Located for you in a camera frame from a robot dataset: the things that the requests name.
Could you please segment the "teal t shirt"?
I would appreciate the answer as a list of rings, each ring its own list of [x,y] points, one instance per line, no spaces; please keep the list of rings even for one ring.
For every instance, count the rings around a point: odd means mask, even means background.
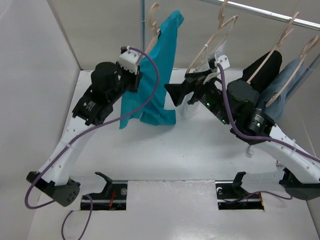
[[[160,25],[157,43],[148,54],[159,72],[159,83],[152,99],[139,111],[120,120],[119,128],[124,129],[130,119],[139,119],[142,123],[154,126],[176,124],[176,112],[165,109],[167,91],[165,85],[170,82],[175,62],[178,29],[184,21],[179,10],[173,11]],[[140,107],[155,89],[157,75],[151,62],[144,57],[140,62],[142,78],[137,93],[126,92],[121,99],[121,115],[124,116]]]

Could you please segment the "beige wooden hanger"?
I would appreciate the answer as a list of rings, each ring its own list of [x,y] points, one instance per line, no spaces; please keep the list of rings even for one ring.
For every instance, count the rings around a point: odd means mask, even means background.
[[[157,41],[158,41],[158,37],[160,34],[160,28],[158,26],[158,23],[156,21],[153,21],[153,15],[154,12],[160,7],[160,5],[155,2],[149,9],[149,14],[148,14],[148,18],[147,18],[147,25],[149,26],[149,28],[152,30],[153,32],[153,37],[148,45],[148,47],[146,48],[145,52],[147,54],[150,53],[150,51],[153,49],[153,47],[156,45]]]

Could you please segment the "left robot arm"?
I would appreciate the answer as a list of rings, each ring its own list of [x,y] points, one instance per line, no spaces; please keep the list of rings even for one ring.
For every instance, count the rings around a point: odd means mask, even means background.
[[[78,100],[68,126],[55,150],[27,181],[63,207],[80,193],[81,184],[70,178],[84,146],[113,112],[114,103],[127,91],[136,92],[142,77],[140,66],[101,62],[90,75],[91,84]]]

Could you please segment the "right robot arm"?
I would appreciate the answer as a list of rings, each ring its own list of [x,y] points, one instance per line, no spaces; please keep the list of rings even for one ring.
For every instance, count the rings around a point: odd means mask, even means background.
[[[230,125],[238,139],[277,161],[276,170],[263,173],[238,172],[231,191],[237,197],[254,192],[285,191],[293,198],[313,200],[320,196],[320,160],[290,139],[275,121],[255,107],[259,92],[242,80],[225,77],[188,77],[182,83],[165,84],[175,106],[192,94],[188,104],[202,103],[218,120]]]

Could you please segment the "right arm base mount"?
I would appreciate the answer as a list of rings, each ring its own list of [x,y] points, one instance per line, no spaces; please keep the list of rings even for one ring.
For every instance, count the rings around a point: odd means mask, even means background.
[[[250,194],[242,188],[246,172],[238,172],[233,180],[215,181],[219,210],[264,210],[261,193]]]

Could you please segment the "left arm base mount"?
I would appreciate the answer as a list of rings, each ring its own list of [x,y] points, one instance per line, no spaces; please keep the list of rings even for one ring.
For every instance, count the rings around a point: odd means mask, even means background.
[[[125,211],[127,208],[128,181],[112,180],[110,177],[96,171],[97,178],[94,181],[95,189],[90,189],[81,197],[80,210],[89,211],[91,201],[93,211]]]

